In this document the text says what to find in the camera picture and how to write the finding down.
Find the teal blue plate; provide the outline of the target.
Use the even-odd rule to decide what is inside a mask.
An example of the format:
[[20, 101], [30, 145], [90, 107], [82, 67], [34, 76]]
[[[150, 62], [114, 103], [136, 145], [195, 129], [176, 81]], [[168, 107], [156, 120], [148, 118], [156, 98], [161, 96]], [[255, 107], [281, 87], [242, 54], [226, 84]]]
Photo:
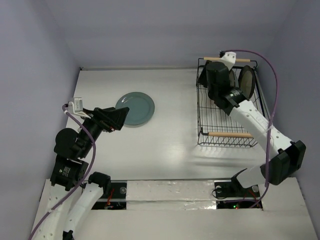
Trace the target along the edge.
[[129, 108], [124, 125], [135, 128], [145, 125], [154, 115], [155, 103], [143, 92], [129, 92], [117, 101], [116, 109]]

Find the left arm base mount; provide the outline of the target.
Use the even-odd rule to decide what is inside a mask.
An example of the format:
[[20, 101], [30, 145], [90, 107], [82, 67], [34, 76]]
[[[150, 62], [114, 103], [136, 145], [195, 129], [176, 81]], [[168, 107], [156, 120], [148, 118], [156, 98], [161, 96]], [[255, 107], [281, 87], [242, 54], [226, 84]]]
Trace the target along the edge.
[[108, 192], [105, 197], [111, 196], [111, 199], [125, 200], [127, 194], [127, 182], [126, 181], [112, 181]]

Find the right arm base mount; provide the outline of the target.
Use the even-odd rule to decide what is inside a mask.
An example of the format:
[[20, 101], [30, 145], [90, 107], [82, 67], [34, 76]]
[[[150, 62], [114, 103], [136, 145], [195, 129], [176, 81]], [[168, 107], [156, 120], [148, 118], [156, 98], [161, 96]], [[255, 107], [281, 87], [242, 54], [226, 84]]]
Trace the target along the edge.
[[253, 185], [249, 188], [243, 188], [234, 178], [215, 180], [211, 194], [218, 200], [228, 198], [244, 199], [246, 197], [258, 198], [261, 196], [257, 185]]

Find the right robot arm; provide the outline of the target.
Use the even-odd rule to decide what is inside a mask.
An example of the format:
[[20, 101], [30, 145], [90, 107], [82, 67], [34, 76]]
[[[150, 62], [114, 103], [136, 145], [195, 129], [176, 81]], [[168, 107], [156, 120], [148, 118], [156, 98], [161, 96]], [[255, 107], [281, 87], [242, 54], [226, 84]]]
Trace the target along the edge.
[[208, 97], [231, 119], [241, 124], [264, 149], [262, 165], [244, 169], [231, 178], [230, 190], [242, 196], [249, 187], [259, 184], [274, 186], [300, 169], [306, 145], [292, 141], [278, 131], [250, 100], [257, 81], [254, 70], [246, 65], [238, 76], [238, 87], [232, 81], [232, 69], [219, 61], [207, 60], [199, 82], [208, 90]]

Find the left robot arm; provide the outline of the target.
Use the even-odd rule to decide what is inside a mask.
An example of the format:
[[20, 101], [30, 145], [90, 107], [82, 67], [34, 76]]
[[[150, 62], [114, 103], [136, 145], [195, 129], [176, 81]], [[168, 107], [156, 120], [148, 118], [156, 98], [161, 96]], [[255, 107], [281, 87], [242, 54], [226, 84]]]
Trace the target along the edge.
[[73, 240], [97, 200], [111, 193], [110, 176], [90, 172], [96, 159], [96, 141], [102, 132], [121, 130], [130, 111], [128, 107], [89, 110], [71, 101], [62, 110], [80, 130], [64, 128], [55, 137], [56, 158], [46, 212], [34, 226], [30, 240]]

